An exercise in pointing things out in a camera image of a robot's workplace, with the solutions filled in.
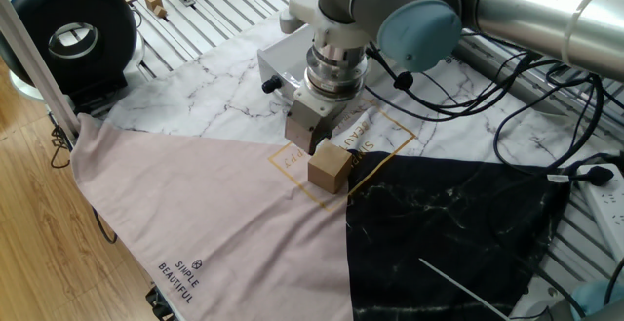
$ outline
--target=pink fabric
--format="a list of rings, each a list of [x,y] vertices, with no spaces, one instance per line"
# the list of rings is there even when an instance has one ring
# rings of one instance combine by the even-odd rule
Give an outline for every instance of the pink fabric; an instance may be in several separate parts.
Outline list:
[[[269,161],[281,146],[80,120],[78,186],[184,318],[353,319],[344,195],[311,200]]]

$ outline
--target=black cable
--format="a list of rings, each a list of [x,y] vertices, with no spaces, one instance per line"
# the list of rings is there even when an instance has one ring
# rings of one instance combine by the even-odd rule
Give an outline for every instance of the black cable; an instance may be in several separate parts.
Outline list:
[[[531,69],[531,68],[534,68],[534,67],[537,67],[537,66],[541,66],[541,65],[544,65],[544,64],[548,64],[548,63],[553,63],[553,62],[552,62],[552,61],[550,61],[550,60],[537,62],[537,63],[534,63],[534,64],[530,65],[530,66],[529,66],[529,67],[527,67],[526,69],[523,69],[523,71],[522,71],[522,72],[525,72],[525,71],[526,71],[526,70],[528,70],[528,69]],[[474,114],[476,114],[476,113],[479,113],[479,112],[485,111],[485,110],[487,110],[488,108],[492,107],[494,104],[496,104],[499,100],[501,100],[501,99],[504,97],[504,95],[507,93],[507,91],[509,90],[509,88],[511,88],[511,86],[513,85],[513,82],[516,80],[516,77],[518,77],[518,75],[520,75],[520,73],[519,73],[518,71],[516,71],[516,72],[514,72],[511,76],[509,76],[509,77],[507,77],[505,80],[503,80],[503,81],[500,83],[500,85],[505,85],[505,86],[506,86],[506,87],[503,89],[503,92],[502,92],[499,96],[497,96],[494,100],[492,100],[491,102],[489,102],[488,104],[486,104],[485,106],[483,106],[483,107],[481,107],[481,108],[479,108],[479,109],[477,109],[477,110],[474,110],[474,111],[473,111],[472,109],[473,109],[473,108],[475,108],[476,106],[478,106],[478,105],[479,105],[478,103],[473,103],[473,104],[472,104],[471,106],[469,106],[467,109],[465,109],[464,111],[462,111],[462,112],[460,112],[460,113],[457,113],[457,114],[456,114],[456,115],[454,115],[454,116],[450,116],[450,117],[447,117],[447,118],[438,118],[438,119],[430,118],[430,117],[427,117],[427,116],[417,115],[417,114],[415,114],[415,113],[413,113],[413,112],[407,111],[407,110],[403,109],[402,107],[399,107],[398,105],[394,104],[393,102],[390,102],[389,100],[384,99],[382,96],[380,96],[379,94],[377,94],[376,92],[374,92],[374,91],[373,91],[373,90],[372,90],[369,86],[365,86],[365,89],[366,89],[367,91],[369,91],[369,92],[370,92],[373,96],[375,96],[377,99],[379,99],[379,100],[381,100],[381,101],[383,101],[383,102],[387,103],[387,104],[388,104],[388,105],[390,105],[391,107],[393,107],[393,108],[395,108],[395,109],[397,109],[397,110],[399,110],[399,111],[401,111],[401,112],[405,113],[406,115],[409,115],[409,116],[411,116],[411,117],[414,117],[414,118],[417,118],[417,119],[420,119],[420,120],[423,120],[423,121],[431,121],[431,122],[445,122],[445,121],[454,120],[455,118],[460,117],[460,116],[469,116],[469,115],[474,115]],[[480,97],[479,97],[479,99],[486,100],[486,99],[487,99],[487,98],[489,98],[489,97],[490,97],[490,96],[491,96],[491,95],[492,95],[495,91],[496,91],[496,89],[494,89],[494,90],[492,90],[492,91],[490,91],[490,92],[488,92],[488,93],[486,93],[486,94],[484,94],[484,95],[480,96]]]
[[[491,82],[489,82],[489,84],[472,100],[468,100],[465,102],[461,102],[458,103],[456,105],[438,105],[439,108],[448,108],[448,109],[452,109],[452,108],[458,108],[458,107],[467,107],[472,105],[475,102],[480,102],[480,98],[488,91],[488,89],[493,86],[496,83],[496,80],[498,79],[498,76],[500,75],[500,73],[502,72],[503,68],[505,68],[505,66],[507,65],[507,63],[509,63],[509,61],[518,58],[522,55],[527,54],[528,52],[521,52],[521,53],[517,53],[514,56],[512,56],[511,58],[507,59],[506,61],[504,61],[500,67],[498,68],[498,70],[496,71],[496,74],[494,75],[494,77],[491,79]]]
[[[485,33],[482,33],[482,32],[462,33],[461,34],[461,37],[473,37],[473,36],[481,36],[481,37],[486,38],[489,41],[492,41],[492,42],[495,42],[495,43],[498,43],[498,44],[501,44],[501,45],[504,45],[504,46],[507,46],[507,47],[510,47],[510,48],[514,48],[514,49],[519,50],[519,51],[526,51],[527,50],[527,48],[523,48],[523,47],[518,46],[516,44],[509,43],[509,42],[504,41],[502,39],[497,39],[497,38],[491,37],[491,36],[489,36],[489,35],[487,35]]]
[[[500,196],[502,193],[505,193],[509,190],[512,189],[518,189],[522,186],[525,186],[535,180],[539,180],[540,176],[531,176],[528,177],[524,180],[521,181],[517,181],[515,183],[509,184],[505,187],[503,187],[502,189],[499,189],[498,191],[496,191],[491,197],[489,202],[487,202],[486,204],[486,225],[487,225],[487,229],[489,230],[489,235],[491,236],[491,238],[494,240],[494,243],[496,243],[496,245],[498,247],[500,247],[504,252],[506,252],[511,258],[513,258],[514,260],[516,260],[517,262],[519,262],[525,269],[527,269],[528,271],[536,274],[537,276],[541,277],[543,280],[545,280],[546,282],[548,282],[551,286],[553,286],[553,288],[555,288],[557,290],[557,292],[559,292],[566,300],[567,302],[576,310],[576,312],[578,313],[578,315],[581,318],[584,318],[585,315],[585,311],[583,310],[583,308],[581,307],[581,305],[566,291],[566,289],[564,289],[564,287],[562,287],[562,285],[560,285],[557,281],[555,281],[548,273],[546,273],[546,271],[544,271],[541,267],[539,267],[538,265],[535,264],[531,264],[527,261],[525,261],[523,258],[519,257],[513,250],[509,249],[509,247],[507,247],[501,240],[500,237],[498,237],[498,234],[496,233],[496,231],[494,230],[492,223],[492,217],[491,217],[491,204],[494,201],[494,199],[496,199],[498,196]]]
[[[370,57],[372,57],[373,59],[377,60],[379,62],[379,64],[386,70],[386,72],[396,81],[397,80],[397,75],[394,73],[394,71],[392,71],[392,69],[387,64],[387,62],[385,61],[383,56],[379,53],[378,49],[376,49],[376,47],[374,46],[374,44],[372,42],[370,42],[370,46],[371,46],[371,48],[367,48],[366,53]],[[511,60],[513,58],[516,58],[517,56],[518,55],[515,55],[515,56],[511,57],[507,61],[509,61],[509,60]],[[509,89],[513,86],[514,81],[516,80],[516,78],[521,73],[523,73],[523,72],[525,72],[525,71],[527,71],[527,70],[529,70],[531,68],[535,68],[535,67],[538,67],[538,66],[542,66],[542,65],[546,65],[546,64],[551,64],[551,63],[557,62],[556,60],[546,60],[546,61],[536,62],[534,64],[529,64],[534,59],[535,59],[535,55],[528,55],[528,56],[524,57],[520,61],[518,66],[516,66],[516,69],[515,69],[514,73],[512,73],[512,75],[510,75],[509,77],[504,79],[500,84],[496,85],[496,87],[493,90],[488,91],[488,92],[486,92],[487,89],[483,90],[479,94],[478,97],[476,97],[474,100],[469,101],[469,104],[468,104],[469,106],[466,109],[462,110],[461,112],[451,113],[451,112],[448,112],[448,111],[444,111],[444,110],[442,110],[442,107],[441,107],[443,105],[432,104],[432,103],[430,103],[428,101],[425,101],[425,100],[422,100],[422,99],[416,97],[414,94],[412,94],[409,91],[405,90],[412,99],[418,101],[419,103],[423,104],[424,106],[426,106],[426,107],[428,107],[428,108],[430,108],[430,109],[432,109],[432,110],[434,110],[436,112],[448,115],[449,117],[447,117],[447,118],[433,119],[433,118],[429,118],[427,116],[421,116],[421,115],[414,114],[414,113],[412,113],[410,111],[407,111],[407,110],[399,107],[398,105],[395,105],[394,103],[389,102],[388,100],[382,98],[380,95],[378,95],[377,93],[373,92],[371,90],[371,88],[369,88],[369,87],[365,87],[365,88],[369,92],[371,92],[375,97],[377,97],[378,99],[388,103],[390,106],[396,108],[399,111],[404,112],[405,114],[407,114],[409,116],[418,118],[418,119],[423,120],[423,121],[445,122],[445,121],[453,120],[453,119],[455,119],[457,117],[470,116],[470,115],[474,115],[474,114],[477,114],[479,112],[487,110],[488,108],[492,107],[494,104],[496,104],[499,100],[501,100],[507,94]],[[489,102],[488,104],[486,104],[485,106],[483,106],[481,108],[473,110],[481,102],[487,100],[490,96],[492,96],[498,90],[502,90],[502,92],[498,96],[496,96],[496,98],[494,98],[494,100],[492,100],[491,102]]]
[[[519,166],[516,166],[512,163],[510,163],[509,161],[507,161],[507,159],[505,159],[502,154],[500,153],[500,150],[498,149],[498,140],[500,139],[500,133],[503,130],[503,127],[505,127],[505,124],[507,124],[507,122],[509,122],[511,119],[513,119],[514,117],[518,116],[520,113],[536,106],[538,103],[540,103],[541,101],[545,100],[546,98],[550,97],[552,94],[557,93],[562,87],[556,87],[553,88],[552,90],[548,91],[547,93],[545,93],[543,96],[541,96],[540,98],[538,98],[537,100],[535,100],[534,102],[527,104],[521,108],[519,108],[518,110],[516,110],[515,112],[511,113],[509,116],[505,117],[505,119],[500,123],[500,125],[498,125],[498,129],[496,129],[496,132],[494,133],[494,154],[496,154],[496,157],[498,158],[498,160],[500,160],[500,162],[502,162],[503,164],[515,169],[518,172],[521,172],[523,174],[526,175],[533,175],[532,172],[527,171]]]
[[[60,150],[68,149],[67,144],[65,144],[64,133],[62,131],[62,128],[59,125],[55,125],[55,128],[52,130],[51,136],[53,137],[52,145],[57,150],[55,150],[54,155],[52,155],[52,159],[50,159],[50,166],[52,166],[53,169],[66,168],[67,166],[69,166],[69,160],[67,160],[67,163],[63,165],[55,165],[55,160],[57,159],[57,156],[59,155]]]
[[[551,69],[548,70],[548,72],[546,73],[546,81],[554,86],[557,87],[574,87],[574,86],[578,86],[582,83],[586,83],[588,82],[588,78],[589,75],[583,77],[583,78],[577,78],[577,79],[573,79],[571,81],[567,81],[564,83],[561,82],[557,82],[553,79],[553,74],[559,73],[565,69],[568,69],[569,67],[567,67],[567,65],[564,64],[559,64],[557,66],[552,67]]]
[[[538,318],[538,317],[542,317],[544,316],[546,313],[548,313],[548,316],[550,317],[550,321],[554,321],[553,318],[553,314],[550,312],[550,306],[546,306],[546,308],[544,309],[544,311],[538,313],[537,315],[533,315],[533,316],[518,316],[518,317],[510,317],[510,320],[532,320],[534,318]]]
[[[615,287],[615,282],[617,281],[617,277],[619,277],[620,273],[622,273],[622,268],[624,267],[624,258],[622,261],[615,267],[615,271],[611,276],[611,279],[608,281],[608,286],[606,287],[606,293],[604,294],[604,304],[608,305],[611,302],[611,295],[613,294],[613,287]]]
[[[108,234],[106,234],[106,231],[104,230],[104,226],[101,224],[101,220],[99,219],[99,214],[98,211],[96,210],[96,208],[91,207],[91,209],[94,210],[94,215],[96,216],[96,221],[97,221],[97,226],[99,227],[99,231],[101,232],[101,235],[104,236],[104,239],[106,240],[106,242],[110,243],[110,244],[115,244],[117,243],[117,233],[113,232],[113,238],[111,239]]]
[[[433,79],[431,76],[429,76],[428,74],[426,74],[424,72],[420,72],[420,74],[425,76],[425,77],[427,77],[427,79],[429,79],[429,81],[433,82],[436,86],[438,86],[438,88],[440,88],[440,90],[442,90],[442,92],[447,95],[448,99],[455,103],[455,105],[459,105],[459,102],[457,102],[457,100],[455,100],[449,94],[449,92],[444,87],[442,87],[442,85],[440,83],[438,83],[438,81],[436,81],[435,79]]]
[[[607,91],[604,91],[604,96],[609,98],[617,106],[619,106],[622,110],[624,110],[624,103],[622,103],[620,100],[617,100],[611,93],[608,93]]]
[[[574,141],[576,140],[576,135],[578,134],[578,129],[581,127],[581,122],[583,121],[583,118],[585,117],[585,112],[587,112],[587,108],[589,107],[589,104],[592,102],[592,97],[594,96],[594,90],[595,88],[592,86],[592,88],[589,91],[589,97],[587,97],[587,102],[585,102],[585,106],[583,106],[583,111],[581,111],[581,115],[578,118],[578,121],[576,121],[576,126],[574,126],[574,134],[572,134],[572,142],[569,144],[569,147],[572,148],[572,146],[574,145]]]
[[[589,125],[587,125],[587,129],[585,130],[585,132],[583,133],[583,135],[578,139],[578,142],[573,144],[572,147],[559,159],[555,160],[552,164],[548,165],[547,167],[543,168],[542,170],[540,170],[539,172],[535,173],[535,174],[531,174],[537,177],[541,177],[544,176],[548,173],[550,173],[553,170],[556,170],[560,165],[562,165],[565,161],[567,161],[569,158],[571,158],[583,145],[585,145],[585,143],[587,142],[587,140],[589,140],[589,138],[592,136],[592,134],[594,133],[594,131],[596,130],[596,128],[598,127],[598,122],[601,119],[601,116],[603,116],[603,106],[604,106],[604,101],[605,101],[605,95],[604,95],[604,88],[603,88],[603,81],[601,80],[601,78],[596,75],[596,74],[590,74],[587,77],[592,84],[594,85],[594,89],[596,90],[596,107],[594,109],[594,115],[592,116],[592,119],[590,120]],[[544,94],[544,96],[542,96],[540,99],[532,102],[531,104],[521,108],[520,110],[514,112],[513,114],[507,116],[507,118],[505,118],[503,120],[503,122],[498,126],[498,129],[496,130],[496,133],[494,134],[494,152],[496,153],[496,157],[498,157],[498,159],[503,162],[506,165],[509,165],[510,167],[512,167],[513,169],[516,169],[524,174],[529,175],[530,173],[524,169],[521,169],[515,165],[512,165],[511,163],[509,163],[508,161],[506,161],[501,155],[500,152],[498,151],[498,139],[499,139],[499,135],[500,135],[500,131],[502,130],[502,128],[505,126],[505,124],[511,120],[514,116],[518,115],[519,113],[527,110],[529,107],[534,106],[535,104],[537,104],[538,102],[544,100],[546,97],[552,95],[553,93],[555,93],[557,90],[559,90],[560,88],[563,87],[556,87],[553,90],[547,92],[546,94]]]

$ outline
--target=wooden block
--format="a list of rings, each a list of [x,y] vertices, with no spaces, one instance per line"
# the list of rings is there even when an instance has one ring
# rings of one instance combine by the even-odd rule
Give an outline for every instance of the wooden block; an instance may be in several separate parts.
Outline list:
[[[145,5],[151,11],[155,11],[159,6],[164,8],[163,0],[145,0]]]
[[[308,181],[336,194],[351,172],[351,153],[326,141],[308,161]]]
[[[154,9],[154,14],[156,14],[157,17],[163,19],[167,16],[167,10],[159,5],[156,7],[156,9]]]

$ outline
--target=marble pattern fabric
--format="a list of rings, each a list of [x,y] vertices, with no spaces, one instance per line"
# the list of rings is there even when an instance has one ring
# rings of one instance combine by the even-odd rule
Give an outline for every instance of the marble pattern fabric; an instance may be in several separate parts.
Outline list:
[[[257,66],[258,49],[264,49],[283,38],[277,19],[271,18],[242,35],[231,39],[170,75],[136,88],[110,111],[106,122],[123,130],[168,135],[243,140],[285,144],[284,124],[289,106],[279,98],[265,95]],[[305,52],[299,52],[300,59]],[[448,58],[427,72],[444,86],[453,99],[462,102],[474,98],[489,81],[468,65]],[[417,114],[438,115],[392,88],[389,77],[370,83],[378,93]],[[433,82],[423,75],[414,76],[411,90],[433,103],[452,103]],[[373,100],[364,94],[363,100]],[[381,101],[362,102],[358,117],[375,117],[379,109],[416,137],[399,154],[497,162],[492,148],[498,124],[523,104],[513,96],[504,97],[491,109],[451,122],[423,122],[407,116]],[[525,165],[546,165],[563,154],[571,141],[573,123],[549,118],[529,110],[509,122],[501,137],[500,149],[509,161]],[[392,140],[392,129],[376,129],[357,142],[346,146],[357,149],[370,137],[378,141],[375,150],[393,152],[403,144],[405,134]],[[343,143],[353,130],[334,132],[332,141]],[[574,159],[594,153],[586,147]]]

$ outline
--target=white power strip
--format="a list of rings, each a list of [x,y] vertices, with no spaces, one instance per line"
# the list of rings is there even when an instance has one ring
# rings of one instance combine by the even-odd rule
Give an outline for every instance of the white power strip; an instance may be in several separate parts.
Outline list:
[[[624,178],[613,164],[584,165],[578,168],[577,174],[585,175],[595,166],[611,170],[613,178],[604,186],[588,181],[580,181],[579,186],[613,257],[621,261],[624,258]]]

